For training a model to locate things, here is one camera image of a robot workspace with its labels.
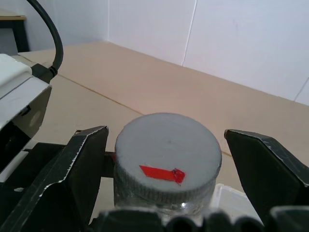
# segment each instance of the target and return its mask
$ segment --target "gray bottle cap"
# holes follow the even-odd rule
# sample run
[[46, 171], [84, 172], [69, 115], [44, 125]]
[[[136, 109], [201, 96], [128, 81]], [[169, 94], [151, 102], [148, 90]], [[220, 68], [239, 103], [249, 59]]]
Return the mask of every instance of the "gray bottle cap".
[[[115, 175], [134, 194], [157, 203], [202, 199], [213, 185], [222, 155], [214, 135], [199, 122], [171, 113], [139, 117], [119, 134]], [[140, 165], [185, 172], [178, 184], [147, 177]]]

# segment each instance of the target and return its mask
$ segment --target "red tape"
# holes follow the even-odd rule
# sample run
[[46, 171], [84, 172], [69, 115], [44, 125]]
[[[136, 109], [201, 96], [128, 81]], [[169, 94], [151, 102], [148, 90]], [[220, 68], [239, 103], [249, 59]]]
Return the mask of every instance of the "red tape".
[[160, 179], [160, 180], [168, 180], [175, 181], [177, 184], [181, 184], [183, 179], [185, 178], [185, 173], [177, 168], [172, 171], [160, 169], [160, 168], [152, 168], [147, 166], [140, 165], [140, 168], [144, 172], [147, 177]]

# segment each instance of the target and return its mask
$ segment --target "clear plastic bottle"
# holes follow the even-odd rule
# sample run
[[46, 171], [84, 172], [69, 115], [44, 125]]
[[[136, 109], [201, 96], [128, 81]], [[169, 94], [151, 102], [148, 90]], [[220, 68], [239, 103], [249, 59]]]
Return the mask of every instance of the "clear plastic bottle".
[[[164, 224], [176, 216], [202, 222], [222, 161], [216, 138], [202, 124], [178, 114], [142, 116], [124, 127], [115, 151], [115, 207], [153, 209]], [[141, 166], [185, 176], [181, 183], [152, 178]]]

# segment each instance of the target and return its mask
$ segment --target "black cable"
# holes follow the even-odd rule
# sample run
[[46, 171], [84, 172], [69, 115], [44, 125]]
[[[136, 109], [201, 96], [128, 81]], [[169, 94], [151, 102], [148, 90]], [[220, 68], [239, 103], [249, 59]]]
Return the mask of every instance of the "black cable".
[[49, 17], [49, 15], [43, 9], [43, 7], [38, 3], [38, 1], [37, 0], [27, 0], [27, 1], [39, 13], [41, 18], [44, 20], [45, 24], [47, 25], [54, 39], [54, 43], [56, 47], [56, 56], [55, 56], [53, 65], [49, 68], [49, 70], [53, 73], [53, 76], [56, 76], [58, 73], [58, 69], [63, 60], [63, 46], [62, 46], [60, 35], [52, 19]]

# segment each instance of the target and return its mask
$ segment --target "table leg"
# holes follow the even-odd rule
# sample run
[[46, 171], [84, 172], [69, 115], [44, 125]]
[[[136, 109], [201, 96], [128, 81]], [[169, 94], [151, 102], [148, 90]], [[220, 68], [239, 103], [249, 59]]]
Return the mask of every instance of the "table leg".
[[24, 21], [14, 20], [12, 29], [13, 29], [18, 52], [29, 52], [30, 50], [29, 50]]

